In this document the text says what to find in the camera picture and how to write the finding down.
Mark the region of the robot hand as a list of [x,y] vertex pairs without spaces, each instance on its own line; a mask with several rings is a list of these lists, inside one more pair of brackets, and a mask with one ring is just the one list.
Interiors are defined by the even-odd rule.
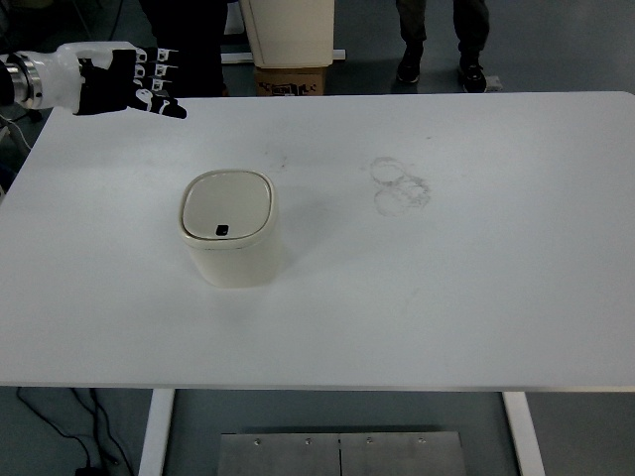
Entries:
[[45,108],[78,116],[133,108],[184,119],[186,110],[151,76],[157,53],[128,42],[69,43],[52,53],[31,53],[40,78],[36,98]]

